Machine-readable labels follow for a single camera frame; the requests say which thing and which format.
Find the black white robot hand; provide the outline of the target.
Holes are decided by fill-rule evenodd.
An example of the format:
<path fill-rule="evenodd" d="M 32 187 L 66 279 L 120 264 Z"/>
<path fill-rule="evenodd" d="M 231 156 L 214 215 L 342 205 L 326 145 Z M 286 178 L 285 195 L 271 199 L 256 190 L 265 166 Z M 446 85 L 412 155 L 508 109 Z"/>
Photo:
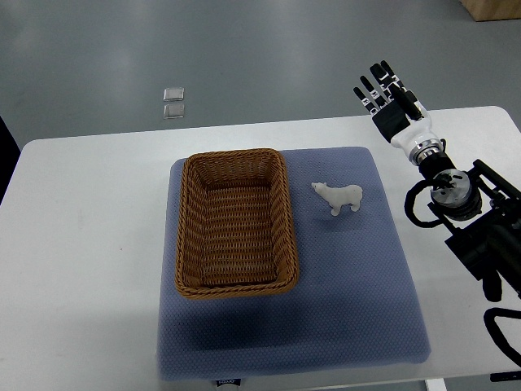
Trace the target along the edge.
<path fill-rule="evenodd" d="M 443 152 L 444 143 L 432 131 L 430 114 L 389 64 L 384 60 L 375 63 L 370 73 L 374 81 L 360 77 L 363 87 L 356 86 L 353 92 L 383 138 L 416 166 Z"/>

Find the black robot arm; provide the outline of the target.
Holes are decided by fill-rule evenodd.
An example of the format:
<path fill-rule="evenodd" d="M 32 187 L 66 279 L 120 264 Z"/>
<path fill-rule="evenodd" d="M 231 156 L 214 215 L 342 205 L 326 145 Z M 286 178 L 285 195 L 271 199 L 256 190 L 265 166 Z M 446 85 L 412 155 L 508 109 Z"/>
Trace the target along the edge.
<path fill-rule="evenodd" d="M 405 215 L 421 228 L 445 226 L 446 245 L 499 302 L 504 281 L 520 292 L 520 191 L 481 160 L 456 169 L 444 148 L 432 139 L 413 149 L 423 180 L 407 192 Z"/>

